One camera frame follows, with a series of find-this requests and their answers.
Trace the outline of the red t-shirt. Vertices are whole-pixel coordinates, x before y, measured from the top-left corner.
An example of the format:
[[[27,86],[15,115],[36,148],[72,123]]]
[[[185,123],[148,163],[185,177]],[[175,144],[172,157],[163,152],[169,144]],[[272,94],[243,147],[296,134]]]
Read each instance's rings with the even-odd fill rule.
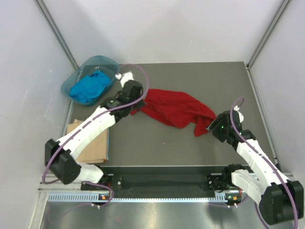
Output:
[[[144,107],[132,111],[131,114],[142,112],[156,121],[180,129],[193,123],[195,137],[208,133],[206,128],[216,118],[207,105],[185,92],[150,89],[144,102]]]

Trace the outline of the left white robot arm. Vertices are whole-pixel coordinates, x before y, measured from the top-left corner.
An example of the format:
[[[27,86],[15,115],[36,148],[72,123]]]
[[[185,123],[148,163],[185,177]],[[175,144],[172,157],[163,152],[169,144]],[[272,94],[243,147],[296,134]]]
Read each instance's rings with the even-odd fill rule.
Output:
[[[45,164],[63,184],[74,181],[90,182],[97,189],[108,184],[108,178],[96,165],[78,160],[81,152],[103,131],[127,117],[133,108],[144,106],[143,86],[135,80],[127,80],[114,97],[105,99],[93,114],[78,127],[58,140],[45,144]]]

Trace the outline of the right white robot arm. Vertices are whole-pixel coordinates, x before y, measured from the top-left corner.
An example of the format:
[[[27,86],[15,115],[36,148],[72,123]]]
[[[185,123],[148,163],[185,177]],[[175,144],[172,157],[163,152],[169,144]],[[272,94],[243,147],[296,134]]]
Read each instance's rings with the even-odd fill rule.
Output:
[[[219,114],[207,131],[220,142],[230,144],[253,171],[251,175],[242,165],[224,168],[222,182],[226,188],[241,188],[259,207],[268,225],[294,221],[304,216],[304,188],[299,181],[291,181],[268,158],[250,130],[242,128],[243,115],[239,111]]]

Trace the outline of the teal plastic basket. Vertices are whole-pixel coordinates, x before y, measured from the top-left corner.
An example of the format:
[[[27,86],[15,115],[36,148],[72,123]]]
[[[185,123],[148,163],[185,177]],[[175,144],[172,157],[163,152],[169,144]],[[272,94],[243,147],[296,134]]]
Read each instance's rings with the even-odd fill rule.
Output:
[[[92,102],[89,103],[80,103],[76,100],[72,99],[69,96],[70,89],[83,77],[86,75],[91,75],[94,71],[101,71],[105,75],[107,75],[111,79],[111,83],[106,87],[103,93]],[[76,70],[61,86],[61,92],[64,96],[71,99],[76,104],[84,105],[84,106],[92,106],[97,103],[97,101],[105,95],[110,88],[116,82],[115,74],[118,73],[119,64],[105,56],[97,55],[89,58],[85,61],[79,68]]]

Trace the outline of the folded tan t-shirt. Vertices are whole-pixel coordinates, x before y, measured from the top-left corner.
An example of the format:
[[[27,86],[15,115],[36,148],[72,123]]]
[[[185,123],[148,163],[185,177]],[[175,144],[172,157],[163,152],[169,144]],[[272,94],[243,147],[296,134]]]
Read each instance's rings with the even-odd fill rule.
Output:
[[[71,150],[73,157],[79,162],[97,164],[106,161],[107,129],[100,132],[93,123],[85,125],[84,121],[75,119],[67,127],[67,137],[81,130],[64,149]]]

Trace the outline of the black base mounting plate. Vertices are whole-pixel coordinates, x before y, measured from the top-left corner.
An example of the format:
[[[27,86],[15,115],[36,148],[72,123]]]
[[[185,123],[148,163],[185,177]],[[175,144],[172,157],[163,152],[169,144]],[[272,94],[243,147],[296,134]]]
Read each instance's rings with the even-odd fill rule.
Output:
[[[110,187],[116,198],[212,197],[234,188],[225,182],[224,166],[101,167],[100,184]]]

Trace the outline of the aluminium frame rail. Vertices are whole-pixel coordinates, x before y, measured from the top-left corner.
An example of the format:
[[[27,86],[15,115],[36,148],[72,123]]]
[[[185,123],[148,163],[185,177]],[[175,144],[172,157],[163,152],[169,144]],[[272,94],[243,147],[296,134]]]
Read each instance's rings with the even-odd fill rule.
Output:
[[[290,180],[295,180],[291,173],[284,173]],[[47,179],[54,178],[53,174],[47,174]],[[81,192],[81,187],[83,186],[83,182],[74,181],[68,185],[61,183],[60,181],[56,181],[52,184],[46,184],[41,182],[39,185],[40,191],[49,191],[49,192]],[[229,188],[228,190],[223,191],[224,193],[238,193],[238,188]]]

